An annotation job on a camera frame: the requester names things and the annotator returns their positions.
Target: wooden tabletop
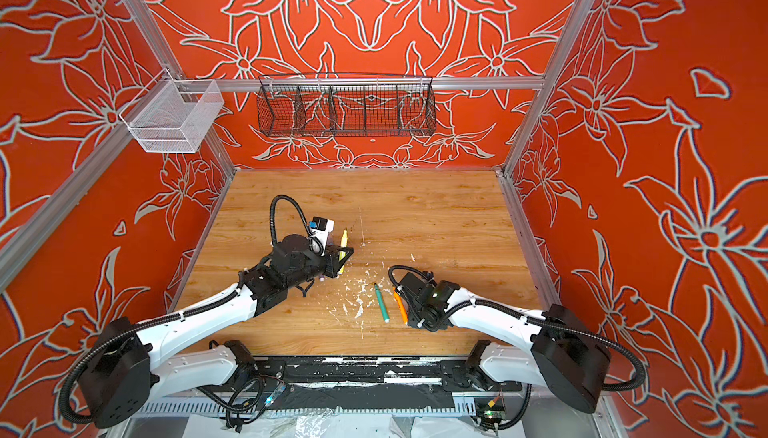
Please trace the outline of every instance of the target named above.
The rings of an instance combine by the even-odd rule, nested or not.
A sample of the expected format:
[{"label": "wooden tabletop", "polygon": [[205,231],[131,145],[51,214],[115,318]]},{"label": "wooden tabletop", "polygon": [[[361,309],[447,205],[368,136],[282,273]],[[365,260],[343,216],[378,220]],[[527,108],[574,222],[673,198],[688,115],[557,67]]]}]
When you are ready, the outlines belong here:
[{"label": "wooden tabletop", "polygon": [[[334,242],[347,229],[355,254],[340,278],[317,281],[306,299],[291,290],[274,309],[211,336],[220,343],[241,340],[257,355],[468,354],[484,334],[430,333],[402,323],[386,272],[395,264],[433,271],[438,281],[489,299],[540,308],[494,172],[315,170],[238,172],[177,309],[225,289],[238,270],[271,252],[269,208],[278,194],[297,200],[307,219],[335,220]],[[276,230],[279,239],[304,234],[290,203],[278,204]]]}]

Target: yellow marker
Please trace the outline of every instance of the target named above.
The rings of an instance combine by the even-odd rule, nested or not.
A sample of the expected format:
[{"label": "yellow marker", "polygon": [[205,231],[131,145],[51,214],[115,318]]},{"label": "yellow marker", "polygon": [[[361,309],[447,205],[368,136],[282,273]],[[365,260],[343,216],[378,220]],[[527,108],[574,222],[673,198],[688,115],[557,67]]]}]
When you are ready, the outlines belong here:
[{"label": "yellow marker", "polygon": [[[346,246],[346,229],[344,229],[344,235],[341,235],[341,247],[344,248]],[[339,252],[339,261],[343,260],[346,256],[346,253],[344,251]],[[341,270],[339,270],[339,275],[344,272],[344,267],[341,267]]]},{"label": "yellow marker", "polygon": [[408,312],[406,311],[406,307],[402,304],[402,299],[400,298],[400,295],[397,294],[397,290],[392,290],[394,291],[393,295],[395,295],[395,301],[397,301],[397,308],[400,309],[400,315],[402,315],[402,322],[408,325]]}]

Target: black wire basket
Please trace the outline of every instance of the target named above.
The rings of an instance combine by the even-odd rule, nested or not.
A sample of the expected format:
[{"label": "black wire basket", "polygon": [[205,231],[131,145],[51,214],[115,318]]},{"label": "black wire basket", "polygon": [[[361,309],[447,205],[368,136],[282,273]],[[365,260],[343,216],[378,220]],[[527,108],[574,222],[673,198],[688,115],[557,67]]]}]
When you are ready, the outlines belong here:
[{"label": "black wire basket", "polygon": [[436,105],[430,77],[323,74],[259,77],[266,136],[429,136]]}]

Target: white mesh basket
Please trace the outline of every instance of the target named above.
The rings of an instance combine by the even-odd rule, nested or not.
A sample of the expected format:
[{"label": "white mesh basket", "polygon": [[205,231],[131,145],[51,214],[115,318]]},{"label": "white mesh basket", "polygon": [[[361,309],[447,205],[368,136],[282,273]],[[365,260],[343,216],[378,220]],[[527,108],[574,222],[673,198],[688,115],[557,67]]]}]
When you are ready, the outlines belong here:
[{"label": "white mesh basket", "polygon": [[130,134],[144,151],[195,153],[214,122],[224,98],[211,80],[197,102],[185,102],[173,81],[158,85],[160,90],[130,121]]}]

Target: basket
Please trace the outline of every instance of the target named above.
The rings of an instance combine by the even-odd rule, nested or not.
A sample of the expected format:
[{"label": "basket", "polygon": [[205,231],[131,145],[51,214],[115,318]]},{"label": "basket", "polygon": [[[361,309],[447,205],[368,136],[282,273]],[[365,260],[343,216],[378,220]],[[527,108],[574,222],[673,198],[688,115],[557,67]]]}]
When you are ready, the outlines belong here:
[{"label": "basket", "polygon": [[435,133],[432,79],[333,74],[259,77],[259,131],[266,136],[429,136]]},{"label": "basket", "polygon": [[146,152],[197,152],[224,106],[216,81],[211,80],[197,102],[185,101],[173,80],[158,86],[147,106],[125,123],[130,134]]}]

